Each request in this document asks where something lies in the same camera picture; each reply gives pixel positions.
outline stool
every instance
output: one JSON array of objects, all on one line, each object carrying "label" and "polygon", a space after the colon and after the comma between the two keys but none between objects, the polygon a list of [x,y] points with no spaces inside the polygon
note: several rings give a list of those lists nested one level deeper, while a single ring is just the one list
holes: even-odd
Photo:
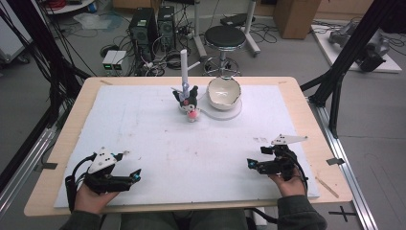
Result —
[{"label": "stool", "polygon": [[209,47],[220,51],[220,56],[206,60],[204,75],[217,77],[241,75],[238,64],[226,57],[226,52],[232,52],[244,46],[244,32],[232,26],[215,26],[206,31],[205,40]]}]

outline sleeve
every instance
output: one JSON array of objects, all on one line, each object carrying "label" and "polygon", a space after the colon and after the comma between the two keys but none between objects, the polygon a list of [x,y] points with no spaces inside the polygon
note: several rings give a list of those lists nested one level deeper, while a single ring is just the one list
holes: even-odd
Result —
[{"label": "sleeve", "polygon": [[59,230],[99,230],[99,215],[82,211],[74,211],[68,221]]},{"label": "sleeve", "polygon": [[278,200],[278,230],[325,230],[326,220],[311,206],[305,195]]}]

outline wooden table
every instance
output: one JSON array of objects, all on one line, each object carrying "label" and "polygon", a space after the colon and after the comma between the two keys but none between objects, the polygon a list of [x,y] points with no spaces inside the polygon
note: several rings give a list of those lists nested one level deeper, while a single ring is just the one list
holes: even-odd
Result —
[{"label": "wooden table", "polygon": [[[212,78],[191,77],[190,85],[207,85]],[[311,112],[307,101],[295,79],[290,77],[237,77],[241,85],[277,85],[280,88],[292,123],[298,135],[309,136],[302,142],[307,162],[316,178],[321,196],[312,203],[348,202],[350,188],[337,165],[330,166],[326,160],[333,158],[328,143]],[[70,154],[79,139],[87,115],[102,85],[176,85],[180,77],[162,78],[91,78],[83,85],[76,103],[56,141],[48,162],[57,163],[55,170],[44,170],[25,207],[26,216],[55,216],[70,214],[67,208],[54,208],[58,190],[64,181],[63,175]],[[112,206],[105,213],[147,212],[164,210],[213,209],[236,207],[274,206],[276,200],[244,202],[209,202],[189,204]]]}]

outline gray floor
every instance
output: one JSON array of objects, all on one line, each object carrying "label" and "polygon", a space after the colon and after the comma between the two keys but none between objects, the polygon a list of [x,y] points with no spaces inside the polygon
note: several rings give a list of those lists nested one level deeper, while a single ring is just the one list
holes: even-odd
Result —
[{"label": "gray floor", "polygon": [[[201,31],[209,28],[216,1],[207,1],[203,8]],[[221,13],[243,12],[245,5],[237,4],[236,10],[227,8],[220,2],[212,25],[218,24]],[[102,46],[111,44],[114,37],[125,35],[127,22],[120,17],[114,19],[117,28],[107,31],[84,31],[79,25],[70,25],[72,15],[61,18],[62,27],[72,30],[69,41],[77,49],[85,62],[99,76],[103,76]],[[272,18],[258,17],[256,23],[273,26]],[[284,40],[278,33],[271,33],[277,43],[260,42],[261,53],[253,58],[249,51],[243,50],[230,54],[235,59],[243,76],[292,76],[303,84],[325,73],[329,68],[322,50],[312,34],[304,40]],[[253,34],[256,41],[260,37]],[[195,63],[198,54],[191,42],[192,54],[189,62]],[[209,56],[217,52],[206,47]],[[406,69],[405,56],[390,51],[390,57]],[[88,72],[87,67],[74,57],[76,65]],[[40,75],[34,63],[13,63],[0,70],[0,170],[6,167],[19,149],[34,125],[48,107],[47,83]],[[168,70],[165,76],[179,76],[179,71]],[[190,76],[201,76],[202,69],[196,67]],[[306,96],[315,89],[304,92]],[[406,165],[406,74],[360,73],[349,71],[343,82],[342,99],[338,117],[338,134],[356,175],[362,192],[371,208],[379,229],[406,229],[406,183],[403,179]],[[24,206],[39,176],[33,172],[18,192],[8,212],[0,219],[1,229],[57,229],[67,217],[27,218],[23,214]],[[330,212],[354,213],[351,203],[315,205],[315,208],[327,219],[328,229],[362,229],[358,218],[348,215],[333,215]],[[276,215],[276,208],[266,208],[266,212]],[[103,229],[117,229],[118,215],[109,215]],[[268,224],[266,229],[276,229]]]}]

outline ceramic bowl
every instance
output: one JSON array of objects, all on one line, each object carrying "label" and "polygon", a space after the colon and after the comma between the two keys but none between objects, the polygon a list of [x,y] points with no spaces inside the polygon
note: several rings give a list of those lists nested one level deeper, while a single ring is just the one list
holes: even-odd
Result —
[{"label": "ceramic bowl", "polygon": [[234,108],[241,96],[239,83],[232,78],[215,78],[209,82],[207,95],[210,104],[220,110]]}]

